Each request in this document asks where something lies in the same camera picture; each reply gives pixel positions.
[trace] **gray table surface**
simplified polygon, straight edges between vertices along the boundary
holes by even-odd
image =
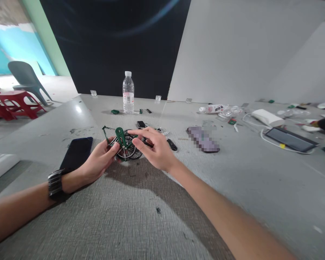
[[[112,109],[122,109],[121,97],[82,94],[0,140],[0,153],[22,159],[0,178],[0,198],[46,181],[72,139],[92,136],[94,148],[104,139],[103,125],[134,129],[142,120],[170,131],[175,155],[189,169],[253,215],[298,258],[325,259],[325,153],[320,148],[312,155],[284,151],[261,140],[260,127],[238,119],[237,133],[216,115],[197,114],[200,106],[136,98],[136,110],[153,113],[113,115]],[[285,107],[249,106],[270,112]],[[325,114],[310,109],[308,118]],[[324,134],[304,133],[297,122],[303,120],[287,120],[288,130],[325,146]],[[219,153],[195,147],[186,134],[194,125],[215,125]],[[144,157],[112,164],[106,176],[0,243],[0,259],[232,258],[186,191]]]

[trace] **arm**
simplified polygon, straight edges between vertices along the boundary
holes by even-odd
[[[70,194],[96,181],[112,163],[118,150],[118,143],[111,149],[108,149],[106,140],[98,144],[80,168],[62,177],[63,191]],[[53,204],[55,201],[48,196],[48,182],[0,199],[0,241]]]
[[[152,128],[133,130],[149,138],[149,149],[138,138],[135,146],[158,169],[169,172],[202,209],[236,259],[295,259],[294,256],[254,218],[216,192],[176,159],[166,138]]]

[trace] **floor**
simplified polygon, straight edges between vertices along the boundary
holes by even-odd
[[[48,106],[45,107],[47,112],[79,95],[71,77],[43,75],[38,78],[53,99],[53,101],[50,101],[45,93],[41,91],[48,103]],[[0,76],[1,92],[13,90],[12,87],[15,85],[18,85],[18,82],[12,75]],[[40,116],[44,113],[45,112],[41,110],[38,112],[38,115]],[[16,131],[30,121],[32,121],[32,119],[28,117],[18,117],[18,120],[11,121],[0,119],[0,139]]]

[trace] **wristwatch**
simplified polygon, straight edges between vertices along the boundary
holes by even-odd
[[[67,194],[62,190],[61,182],[61,177],[69,172],[71,171],[60,169],[52,172],[48,176],[48,196],[55,202],[64,202],[71,196],[71,194]]]

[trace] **black wall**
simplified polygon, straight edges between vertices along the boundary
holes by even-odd
[[[40,0],[78,93],[167,99],[191,0]]]

